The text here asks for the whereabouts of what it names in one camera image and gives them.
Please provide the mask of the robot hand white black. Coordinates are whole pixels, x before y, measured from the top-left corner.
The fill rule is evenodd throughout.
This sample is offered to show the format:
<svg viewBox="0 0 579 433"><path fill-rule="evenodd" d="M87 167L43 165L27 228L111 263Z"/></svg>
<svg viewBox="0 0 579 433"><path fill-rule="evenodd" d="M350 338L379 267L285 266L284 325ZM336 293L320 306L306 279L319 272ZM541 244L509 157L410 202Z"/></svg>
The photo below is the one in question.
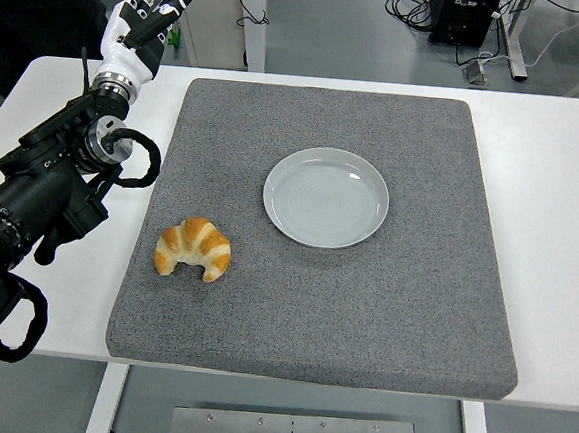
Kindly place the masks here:
<svg viewBox="0 0 579 433"><path fill-rule="evenodd" d="M192 0L120 0L112 9L100 50L100 71L115 72L138 87L154 79L166 37Z"/></svg>

